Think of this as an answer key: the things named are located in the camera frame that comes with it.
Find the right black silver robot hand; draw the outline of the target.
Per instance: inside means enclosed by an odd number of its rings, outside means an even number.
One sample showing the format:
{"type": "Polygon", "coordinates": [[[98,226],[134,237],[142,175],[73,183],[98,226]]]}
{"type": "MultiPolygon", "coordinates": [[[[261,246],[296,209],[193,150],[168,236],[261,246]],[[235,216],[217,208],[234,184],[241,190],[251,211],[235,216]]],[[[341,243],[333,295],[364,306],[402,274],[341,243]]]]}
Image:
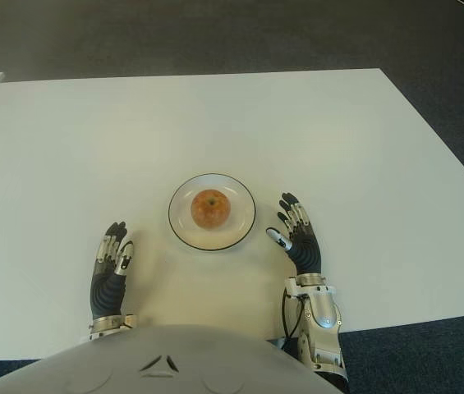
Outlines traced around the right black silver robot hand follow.
{"type": "Polygon", "coordinates": [[[288,192],[282,193],[279,205],[283,211],[278,212],[278,218],[287,229],[287,235],[274,227],[268,227],[266,234],[284,249],[294,263],[297,275],[320,274],[319,242],[304,206],[295,195],[288,192]]]}

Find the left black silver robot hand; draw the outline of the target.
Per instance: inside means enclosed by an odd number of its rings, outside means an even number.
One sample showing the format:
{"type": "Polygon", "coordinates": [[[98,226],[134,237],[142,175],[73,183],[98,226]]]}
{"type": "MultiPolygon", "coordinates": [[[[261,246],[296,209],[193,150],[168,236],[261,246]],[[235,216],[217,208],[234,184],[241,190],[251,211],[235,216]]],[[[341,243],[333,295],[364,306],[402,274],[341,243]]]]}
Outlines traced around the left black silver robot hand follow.
{"type": "Polygon", "coordinates": [[[122,245],[126,235],[126,223],[114,222],[100,241],[90,284],[93,320],[122,314],[126,275],[134,254],[132,241],[122,245]]]}

